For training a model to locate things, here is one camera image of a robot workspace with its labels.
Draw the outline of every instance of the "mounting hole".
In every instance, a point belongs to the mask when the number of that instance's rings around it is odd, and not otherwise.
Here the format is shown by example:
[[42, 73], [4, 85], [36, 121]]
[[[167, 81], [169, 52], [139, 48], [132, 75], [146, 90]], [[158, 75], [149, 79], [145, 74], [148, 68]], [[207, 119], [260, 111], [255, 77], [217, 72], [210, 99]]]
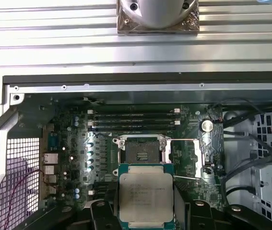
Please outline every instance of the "mounting hole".
[[136, 3], [133, 3], [132, 5], [130, 5], [130, 9], [132, 11], [135, 11], [138, 8], [138, 5]]
[[104, 206], [105, 205], [105, 202], [98, 202], [97, 204], [96, 204], [96, 206], [98, 206], [98, 207], [102, 207], [102, 206]]
[[105, 225], [105, 228], [106, 228], [106, 229], [111, 229], [111, 228], [112, 228], [112, 224], [106, 224], [106, 225]]
[[15, 101], [18, 101], [18, 100], [20, 99], [20, 96], [19, 96], [19, 95], [14, 95], [13, 99], [14, 99]]
[[190, 6], [189, 6], [189, 3], [188, 3], [188, 2], [184, 2], [184, 3], [183, 3], [183, 9], [184, 9], [184, 10], [189, 9], [189, 7], [190, 7]]

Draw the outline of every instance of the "green circuit board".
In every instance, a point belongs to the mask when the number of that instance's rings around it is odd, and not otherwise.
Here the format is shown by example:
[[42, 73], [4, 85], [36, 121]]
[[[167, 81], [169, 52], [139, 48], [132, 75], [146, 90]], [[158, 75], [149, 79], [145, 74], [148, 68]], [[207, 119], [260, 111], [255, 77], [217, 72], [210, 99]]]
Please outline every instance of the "green circuit board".
[[[175, 139], [200, 140], [201, 151], [209, 156], [210, 170], [200, 180], [176, 180], [193, 198], [206, 200], [212, 207], [222, 209], [223, 126], [221, 122], [214, 124], [210, 133], [202, 132], [199, 126], [204, 119], [218, 120], [221, 117], [222, 109], [210, 109], [208, 104], [94, 105], [58, 109], [51, 122], [54, 130], [48, 137], [48, 151], [59, 155], [55, 166], [57, 201], [82, 209], [87, 201], [105, 194], [107, 183], [118, 179], [113, 174], [118, 168], [118, 146], [112, 137], [163, 134]], [[92, 164], [87, 162], [89, 151], [94, 153], [90, 157]], [[173, 141], [170, 159], [175, 175], [194, 177], [197, 158], [192, 142]], [[94, 188], [95, 194], [89, 195], [88, 191]]]

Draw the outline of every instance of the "cable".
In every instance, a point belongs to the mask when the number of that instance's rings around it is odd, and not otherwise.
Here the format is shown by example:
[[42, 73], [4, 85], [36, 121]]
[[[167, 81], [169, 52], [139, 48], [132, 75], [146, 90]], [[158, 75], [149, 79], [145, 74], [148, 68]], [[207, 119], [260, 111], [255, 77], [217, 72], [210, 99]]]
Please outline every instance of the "cable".
[[10, 212], [11, 212], [11, 207], [12, 207], [12, 200], [13, 200], [13, 197], [14, 197], [14, 194], [15, 194], [15, 191], [16, 191], [17, 187], [19, 185], [21, 185], [28, 176], [30, 176], [31, 174], [36, 173], [36, 172], [41, 172], [43, 174], [43, 182], [46, 183], [47, 185], [49, 185], [47, 182], [44, 181], [44, 172], [42, 170], [40, 170], [40, 169], [36, 169], [34, 171], [31, 171], [31, 172], [27, 173], [21, 180], [19, 180], [19, 182], [15, 185], [15, 187], [12, 190], [12, 194], [11, 194], [11, 197], [10, 197], [10, 200], [9, 200], [9, 206], [8, 206], [8, 215], [6, 217], [6, 221], [5, 221], [5, 225], [4, 225], [3, 230], [6, 230], [8, 228], [8, 226], [9, 226], [9, 217], [10, 217]]
[[237, 162], [237, 163], [234, 165], [233, 169], [237, 168], [237, 167], [238, 167], [239, 165], [241, 165], [242, 163], [244, 163], [244, 162], [246, 162], [246, 161], [250, 161], [250, 160], [252, 160], [252, 159], [251, 159], [251, 158], [242, 159], [241, 161]]
[[251, 168], [251, 167], [255, 167], [255, 166], [259, 166], [259, 165], [265, 165], [269, 162], [272, 161], [272, 155], [265, 157], [265, 158], [259, 158], [257, 160], [251, 161], [247, 164], [244, 164], [232, 171], [230, 171], [222, 180], [221, 180], [221, 195], [225, 201], [225, 204], [228, 206], [228, 200], [226, 197], [226, 182], [229, 181], [230, 179], [232, 179], [234, 176], [238, 175], [239, 173], [243, 172], [244, 170]]
[[262, 145], [266, 150], [268, 150], [269, 154], [272, 154], [272, 147], [269, 146], [267, 143], [263, 142], [261, 139], [257, 138], [251, 133], [245, 133], [245, 132], [230, 132], [230, 131], [223, 131], [224, 134], [232, 135], [232, 136], [243, 136], [243, 137], [251, 137], [253, 140], [255, 140], [257, 143]]
[[253, 195], [256, 195], [256, 190], [254, 187], [251, 187], [251, 186], [239, 186], [239, 187], [236, 187], [236, 188], [232, 188], [230, 190], [228, 190], [226, 192], [226, 195], [228, 196], [229, 194], [235, 192], [235, 191], [239, 191], [239, 190], [246, 190], [248, 191], [249, 193], [253, 194]]
[[257, 110], [260, 114], [264, 114], [264, 113], [265, 113], [265, 112], [264, 112], [263, 110], [261, 110], [257, 105], [255, 105], [254, 103], [252, 103], [252, 102], [249, 101], [248, 99], [239, 98], [239, 97], [230, 98], [230, 99], [226, 99], [226, 100], [217, 102], [217, 103], [213, 104], [213, 105], [211, 106], [211, 108], [213, 109], [213, 108], [215, 108], [216, 106], [218, 106], [218, 105], [221, 104], [221, 103], [228, 102], [228, 101], [234, 101], [234, 100], [245, 101], [245, 102], [247, 102], [249, 105], [251, 105], [255, 110]]

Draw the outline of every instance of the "capacitor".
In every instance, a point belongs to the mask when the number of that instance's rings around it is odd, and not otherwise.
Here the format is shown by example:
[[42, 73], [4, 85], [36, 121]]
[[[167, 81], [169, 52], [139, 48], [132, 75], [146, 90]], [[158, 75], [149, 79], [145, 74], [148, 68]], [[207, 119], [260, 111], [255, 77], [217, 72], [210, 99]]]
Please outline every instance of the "capacitor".
[[88, 160], [87, 160], [87, 164], [92, 164], [93, 161], [94, 161], [93, 159], [88, 159]]
[[93, 170], [93, 168], [94, 168], [93, 166], [89, 166], [86, 170], [89, 173], [89, 172], [91, 172]]
[[88, 157], [91, 157], [92, 155], [93, 155], [93, 151], [88, 151], [88, 152], [87, 152], [87, 156], [88, 156]]
[[211, 120], [203, 120], [200, 123], [200, 129], [202, 132], [209, 133], [213, 130], [213, 123]]
[[92, 142], [89, 142], [88, 144], [86, 144], [86, 147], [87, 147], [87, 148], [93, 147], [93, 143], [92, 143]]

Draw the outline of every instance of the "screw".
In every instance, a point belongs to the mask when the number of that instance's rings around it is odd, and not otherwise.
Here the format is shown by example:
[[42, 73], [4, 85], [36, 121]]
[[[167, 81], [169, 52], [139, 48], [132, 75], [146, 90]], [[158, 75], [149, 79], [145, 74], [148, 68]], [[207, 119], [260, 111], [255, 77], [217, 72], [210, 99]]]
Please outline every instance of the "screw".
[[237, 206], [232, 206], [232, 210], [234, 212], [240, 212], [241, 211], [241, 208], [240, 207], [237, 207]]
[[184, 3], [183, 3], [183, 9], [184, 9], [184, 10], [187, 10], [188, 8], [189, 8], [188, 2], [184, 2]]
[[105, 205], [105, 202], [98, 202], [97, 204], [96, 204], [96, 206], [98, 206], [98, 207], [102, 207], [102, 206], [104, 206]]
[[195, 204], [197, 206], [204, 206], [204, 203], [202, 201], [196, 201]]
[[130, 9], [131, 9], [132, 11], [135, 11], [137, 8], [138, 8], [138, 6], [137, 6], [136, 3], [133, 3], [132, 5], [130, 5]]

